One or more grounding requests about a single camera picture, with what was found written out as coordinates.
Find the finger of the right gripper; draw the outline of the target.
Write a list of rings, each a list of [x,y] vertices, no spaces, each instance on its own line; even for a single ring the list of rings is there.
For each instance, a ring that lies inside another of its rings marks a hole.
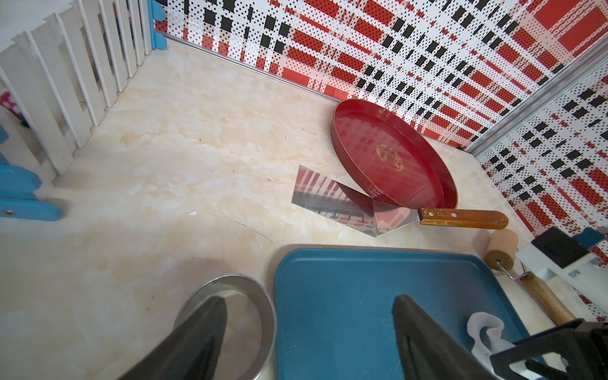
[[[565,370],[538,361],[547,353],[564,359]],[[607,324],[576,319],[520,340],[514,348],[490,356],[490,362],[503,379],[523,379],[511,368],[519,363],[544,379],[606,379]]]

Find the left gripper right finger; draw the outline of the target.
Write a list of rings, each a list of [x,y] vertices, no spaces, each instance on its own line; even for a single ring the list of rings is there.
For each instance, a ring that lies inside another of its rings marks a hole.
[[[394,300],[392,316],[405,379],[494,378],[410,296]]]

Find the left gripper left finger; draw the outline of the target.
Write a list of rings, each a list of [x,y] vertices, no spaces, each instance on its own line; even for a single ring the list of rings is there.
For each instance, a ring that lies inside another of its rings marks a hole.
[[[212,379],[227,323],[223,298],[212,296],[123,379]]]

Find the white dough lump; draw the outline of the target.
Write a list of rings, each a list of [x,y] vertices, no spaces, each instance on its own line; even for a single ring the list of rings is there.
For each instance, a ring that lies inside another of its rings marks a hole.
[[[502,338],[504,322],[489,313],[473,313],[467,321],[466,331],[473,339],[471,354],[496,379],[501,379],[493,370],[490,357],[512,349],[515,345]]]

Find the small glass bowl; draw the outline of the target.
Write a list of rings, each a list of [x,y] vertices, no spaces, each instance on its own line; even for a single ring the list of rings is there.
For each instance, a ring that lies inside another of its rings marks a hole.
[[[226,274],[208,281],[182,306],[174,322],[181,325],[210,297],[225,300],[227,323],[215,379],[261,379],[276,341],[276,310],[266,289],[255,279]]]

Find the teal plastic tray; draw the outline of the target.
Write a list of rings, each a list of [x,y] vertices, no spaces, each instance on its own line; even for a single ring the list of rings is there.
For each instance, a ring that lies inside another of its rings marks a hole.
[[[301,248],[275,273],[280,379],[401,379],[392,309],[412,297],[466,348],[470,316],[504,323],[503,339],[529,333],[495,275],[472,255]]]

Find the wooden rolling pin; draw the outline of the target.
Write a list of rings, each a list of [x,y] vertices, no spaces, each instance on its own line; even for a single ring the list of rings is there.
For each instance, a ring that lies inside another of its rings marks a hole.
[[[543,280],[527,269],[523,269],[521,274],[515,274],[513,269],[518,244],[519,238],[514,231],[509,229],[495,231],[489,240],[483,260],[490,269],[505,274],[521,286],[557,326],[575,320],[575,315]]]

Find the knife with wooden handle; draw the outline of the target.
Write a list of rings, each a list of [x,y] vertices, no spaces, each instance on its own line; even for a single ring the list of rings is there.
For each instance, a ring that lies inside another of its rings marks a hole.
[[[291,202],[372,237],[416,223],[486,230],[503,230],[509,223],[505,214],[496,211],[416,210],[384,203],[305,166],[299,166]]]

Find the red round plate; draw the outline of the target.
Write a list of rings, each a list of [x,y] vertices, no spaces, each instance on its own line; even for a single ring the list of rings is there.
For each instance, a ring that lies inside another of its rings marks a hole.
[[[388,109],[370,101],[342,101],[334,109],[330,134],[341,164],[372,199],[411,209],[457,207],[457,188],[443,159]]]

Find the blue white toy crib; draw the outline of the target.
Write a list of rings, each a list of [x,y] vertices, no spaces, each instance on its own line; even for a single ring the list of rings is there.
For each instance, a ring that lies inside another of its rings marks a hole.
[[[156,1],[1,4],[1,215],[56,221],[54,180],[73,164],[155,49]]]

